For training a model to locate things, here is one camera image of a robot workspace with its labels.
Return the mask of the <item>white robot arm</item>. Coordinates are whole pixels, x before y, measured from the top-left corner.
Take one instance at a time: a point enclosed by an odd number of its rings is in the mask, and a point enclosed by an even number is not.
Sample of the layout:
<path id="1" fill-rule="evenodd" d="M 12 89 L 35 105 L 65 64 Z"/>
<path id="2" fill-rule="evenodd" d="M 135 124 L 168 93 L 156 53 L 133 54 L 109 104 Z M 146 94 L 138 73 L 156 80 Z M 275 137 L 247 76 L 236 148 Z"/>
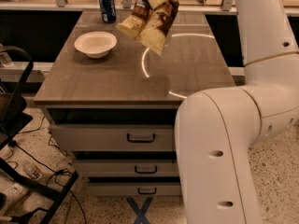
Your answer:
<path id="1" fill-rule="evenodd" d="M 263 224 L 251 145 L 299 115 L 299 51 L 281 0 L 235 0 L 245 83 L 180 105 L 175 145 L 187 224 Z"/>

